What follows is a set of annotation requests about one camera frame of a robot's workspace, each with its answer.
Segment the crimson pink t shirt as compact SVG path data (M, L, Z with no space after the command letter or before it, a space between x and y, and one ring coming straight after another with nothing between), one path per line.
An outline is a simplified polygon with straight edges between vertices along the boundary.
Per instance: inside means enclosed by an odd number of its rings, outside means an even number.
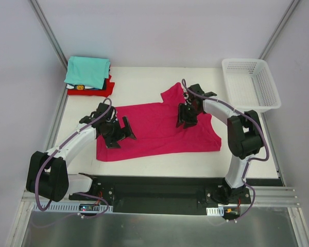
M221 150L221 138L212 127L210 114L198 115L194 127L176 127L178 105L184 102L181 83L162 92L161 98L162 102L118 107L118 119L128 118L136 139L126 138L119 142L120 148L109 149L99 137L97 160L115 162L161 154Z

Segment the white plastic basket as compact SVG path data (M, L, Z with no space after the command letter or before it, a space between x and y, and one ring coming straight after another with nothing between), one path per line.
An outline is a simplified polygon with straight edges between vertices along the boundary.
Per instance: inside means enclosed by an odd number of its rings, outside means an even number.
M228 102L241 111L264 113L281 107L281 99L266 61L223 59Z

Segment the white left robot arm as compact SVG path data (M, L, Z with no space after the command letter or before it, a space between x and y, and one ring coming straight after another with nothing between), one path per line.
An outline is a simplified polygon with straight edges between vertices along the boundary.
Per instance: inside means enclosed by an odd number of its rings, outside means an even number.
M60 144L45 152L36 151L30 158L26 190L39 197L59 202L65 195L80 192L87 200L98 196L94 176L69 174L68 165L89 143L102 137L106 148L119 148L119 141L135 139L127 116L117 117L117 109L101 102L90 115L79 120L75 130Z

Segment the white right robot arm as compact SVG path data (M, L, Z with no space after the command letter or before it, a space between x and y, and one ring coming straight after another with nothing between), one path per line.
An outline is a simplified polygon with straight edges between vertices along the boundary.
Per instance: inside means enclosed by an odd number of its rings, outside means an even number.
M246 193L246 175L250 162L265 144L259 116L256 111L241 112L217 98L213 92L205 93L199 84L186 86L185 103L178 105L176 127L185 129L198 124L198 115L210 114L227 126L228 147L232 158L222 185L211 192L211 200L227 205Z

